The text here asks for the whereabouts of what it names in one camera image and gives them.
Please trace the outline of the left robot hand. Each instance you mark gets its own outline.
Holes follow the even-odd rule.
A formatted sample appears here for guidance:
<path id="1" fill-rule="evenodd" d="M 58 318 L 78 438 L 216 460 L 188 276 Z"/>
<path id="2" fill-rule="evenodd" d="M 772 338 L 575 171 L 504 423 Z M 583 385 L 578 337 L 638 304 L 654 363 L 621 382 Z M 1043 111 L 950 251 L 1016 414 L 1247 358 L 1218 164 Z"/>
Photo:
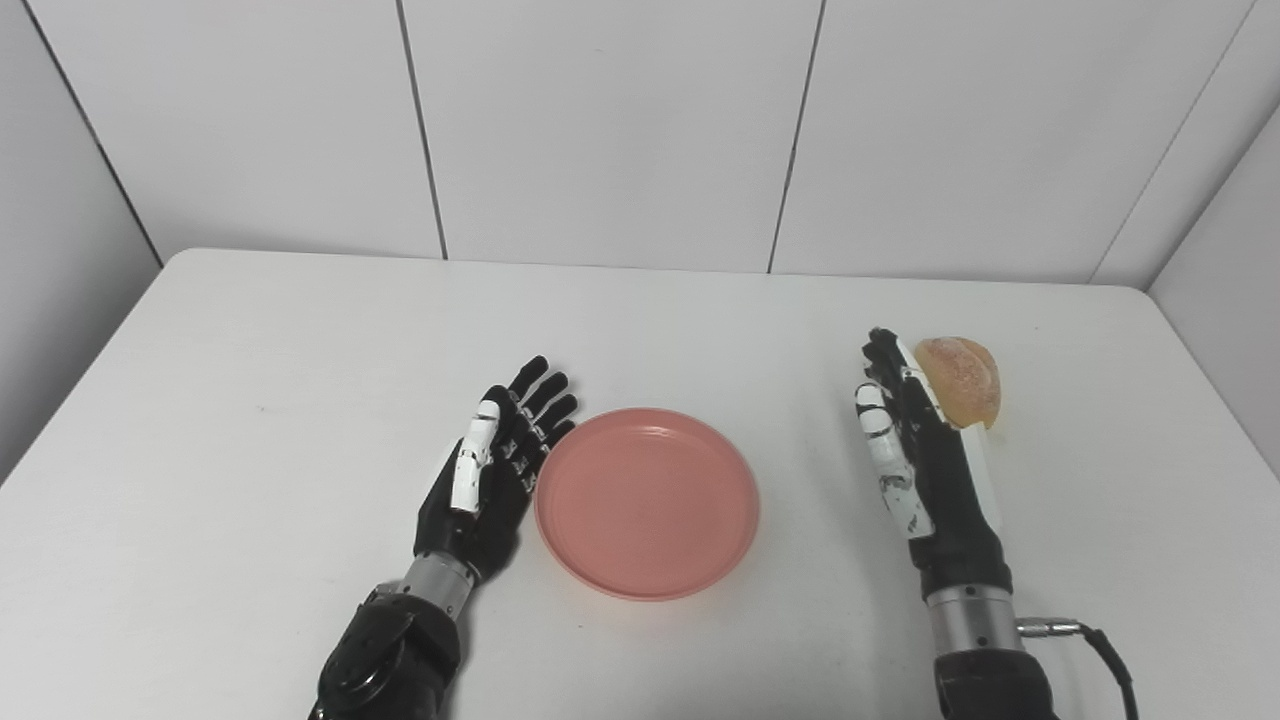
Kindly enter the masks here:
<path id="1" fill-rule="evenodd" d="M 504 570 L 552 450 L 575 428 L 577 397 L 538 355 L 479 402 L 419 510 L 413 555 L 447 555 L 476 582 Z"/>

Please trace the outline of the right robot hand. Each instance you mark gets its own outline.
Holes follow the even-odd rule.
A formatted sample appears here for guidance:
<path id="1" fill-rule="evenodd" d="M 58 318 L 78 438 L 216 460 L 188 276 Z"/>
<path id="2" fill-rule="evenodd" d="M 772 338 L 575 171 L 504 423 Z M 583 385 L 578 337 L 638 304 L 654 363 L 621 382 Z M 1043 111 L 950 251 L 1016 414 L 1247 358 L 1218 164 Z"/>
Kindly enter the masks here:
<path id="1" fill-rule="evenodd" d="M 955 585 L 1012 592 L 977 430 L 945 416 L 919 361 L 892 331 L 870 329 L 861 352 L 867 380 L 855 391 L 858 421 L 922 594 Z"/>

